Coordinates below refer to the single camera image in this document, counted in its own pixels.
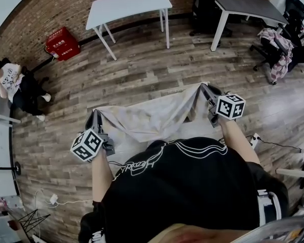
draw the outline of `plaid fabric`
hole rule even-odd
[[[279,47],[274,41],[274,38],[276,38],[288,52],[288,56],[282,55],[280,60],[271,69],[271,79],[273,82],[276,82],[277,79],[283,78],[287,73],[288,65],[292,62],[292,50],[294,49],[294,45],[290,40],[285,39],[273,29],[265,28],[258,34],[258,36],[260,39],[268,39],[270,44],[278,49]]]

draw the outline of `person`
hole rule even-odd
[[[32,73],[23,74],[20,65],[11,64],[7,59],[0,61],[0,96],[41,121],[45,120],[45,115],[34,99],[42,96],[46,102],[51,100],[51,95],[38,85]]]
[[[287,217],[285,185],[264,171],[235,121],[219,124],[224,145],[204,137],[156,141],[115,177],[100,150],[92,161],[94,208],[81,219],[79,242],[232,242],[261,225],[260,192],[275,195]]]

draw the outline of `white shoe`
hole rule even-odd
[[[45,101],[49,102],[51,100],[51,95],[46,93],[45,95],[42,95],[42,97],[45,99]]]
[[[44,114],[36,115],[36,117],[37,117],[38,119],[40,119],[42,122],[45,121],[45,118],[46,118],[46,116],[45,116]]]

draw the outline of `beige cloth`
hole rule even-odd
[[[129,107],[98,107],[103,129],[114,140],[116,150],[126,136],[137,142],[165,140],[180,128],[187,117],[190,121],[207,117],[208,101],[200,93],[200,85]]]

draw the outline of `red box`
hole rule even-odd
[[[62,61],[79,54],[80,46],[66,27],[63,27],[48,37],[46,50],[59,61]]]

